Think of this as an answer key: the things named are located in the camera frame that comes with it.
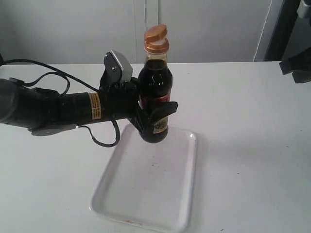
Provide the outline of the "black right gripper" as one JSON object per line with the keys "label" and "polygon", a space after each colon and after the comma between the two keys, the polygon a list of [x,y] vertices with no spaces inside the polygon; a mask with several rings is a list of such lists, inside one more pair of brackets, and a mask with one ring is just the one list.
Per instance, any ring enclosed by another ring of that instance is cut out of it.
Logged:
{"label": "black right gripper", "polygon": [[286,58],[280,63],[283,75],[292,74],[295,83],[308,83],[311,81],[311,49]]}

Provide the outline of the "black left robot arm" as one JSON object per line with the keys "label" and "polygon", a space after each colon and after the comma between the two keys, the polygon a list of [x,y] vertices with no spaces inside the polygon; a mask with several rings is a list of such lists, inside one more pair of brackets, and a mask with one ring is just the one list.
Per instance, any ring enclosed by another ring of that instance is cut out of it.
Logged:
{"label": "black left robot arm", "polygon": [[47,136],[88,124],[127,119],[144,133],[177,111],[177,102],[152,103],[141,109],[139,82],[132,77],[103,73],[95,92],[59,94],[55,90],[29,88],[22,80],[0,81],[0,122],[26,128],[34,136]]}

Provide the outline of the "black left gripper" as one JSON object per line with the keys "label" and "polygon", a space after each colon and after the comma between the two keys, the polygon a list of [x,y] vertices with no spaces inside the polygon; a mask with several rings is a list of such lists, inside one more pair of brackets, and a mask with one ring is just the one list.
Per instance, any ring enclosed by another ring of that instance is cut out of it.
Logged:
{"label": "black left gripper", "polygon": [[100,80],[99,96],[102,121],[127,119],[142,138],[165,138],[168,134],[168,116],[177,112],[175,101],[155,102],[141,110],[138,104],[139,80],[112,82],[111,75],[104,71]]}

